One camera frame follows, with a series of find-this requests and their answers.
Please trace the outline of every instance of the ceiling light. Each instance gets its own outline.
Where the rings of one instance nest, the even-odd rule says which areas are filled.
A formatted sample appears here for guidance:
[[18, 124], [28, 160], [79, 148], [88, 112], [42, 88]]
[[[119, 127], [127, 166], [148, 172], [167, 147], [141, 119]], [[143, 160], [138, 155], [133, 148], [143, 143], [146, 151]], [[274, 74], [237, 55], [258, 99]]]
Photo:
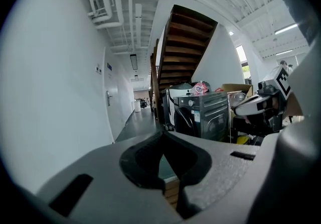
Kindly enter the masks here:
[[280, 30], [275, 31], [275, 34], [276, 34], [276, 35], [277, 35], [277, 34], [280, 34], [280, 33], [284, 32], [284, 31], [287, 31], [287, 30], [289, 30], [289, 29], [293, 29], [293, 28], [295, 28], [295, 27], [297, 27], [297, 24], [292, 24], [292, 25], [287, 26], [287, 27], [285, 27], [285, 28], [283, 28], [283, 29], [280, 29]]
[[292, 50], [285, 51], [285, 52], [277, 53], [276, 55], [280, 55], [280, 54], [288, 53], [288, 52], [292, 52], [292, 51], [293, 51], [293, 49], [292, 49]]
[[131, 60], [132, 69], [133, 70], [138, 70], [137, 55], [136, 54], [131, 54], [130, 55], [130, 60]]

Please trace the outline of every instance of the plastic bag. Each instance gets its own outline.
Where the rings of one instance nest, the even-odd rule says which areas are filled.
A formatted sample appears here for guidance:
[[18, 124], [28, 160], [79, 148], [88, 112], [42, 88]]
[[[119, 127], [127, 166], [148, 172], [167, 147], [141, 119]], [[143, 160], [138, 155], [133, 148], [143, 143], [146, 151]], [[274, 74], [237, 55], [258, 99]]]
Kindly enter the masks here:
[[191, 90], [190, 93], [192, 94], [200, 94], [205, 93], [208, 91], [208, 88], [206, 87], [205, 83], [198, 82]]

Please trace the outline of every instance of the white cylinder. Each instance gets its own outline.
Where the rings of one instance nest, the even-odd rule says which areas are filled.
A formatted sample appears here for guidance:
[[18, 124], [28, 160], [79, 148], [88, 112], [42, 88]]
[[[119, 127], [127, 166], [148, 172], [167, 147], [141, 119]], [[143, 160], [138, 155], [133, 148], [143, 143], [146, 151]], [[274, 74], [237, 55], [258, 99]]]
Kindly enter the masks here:
[[141, 108], [140, 108], [140, 101], [135, 101], [134, 102], [134, 105], [135, 105], [135, 112], [138, 113], [141, 111]]

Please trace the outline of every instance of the person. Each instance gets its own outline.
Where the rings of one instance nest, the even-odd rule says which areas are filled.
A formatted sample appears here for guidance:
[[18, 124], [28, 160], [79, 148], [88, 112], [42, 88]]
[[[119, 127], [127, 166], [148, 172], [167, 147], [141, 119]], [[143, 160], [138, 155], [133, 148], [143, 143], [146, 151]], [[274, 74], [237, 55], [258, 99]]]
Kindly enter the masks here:
[[290, 75], [293, 72], [293, 69], [290, 66], [287, 65], [286, 61], [281, 60], [280, 61], [280, 65], [283, 66], [283, 68], [286, 70], [287, 74]]

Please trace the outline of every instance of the white label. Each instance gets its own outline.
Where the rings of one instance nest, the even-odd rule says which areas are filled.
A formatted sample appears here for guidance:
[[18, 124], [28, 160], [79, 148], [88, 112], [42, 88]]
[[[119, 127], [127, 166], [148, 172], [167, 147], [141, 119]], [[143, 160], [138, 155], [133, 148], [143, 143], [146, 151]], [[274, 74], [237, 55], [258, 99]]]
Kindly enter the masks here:
[[195, 122], [201, 122], [200, 112], [199, 111], [195, 111], [194, 112], [194, 120], [195, 120]]

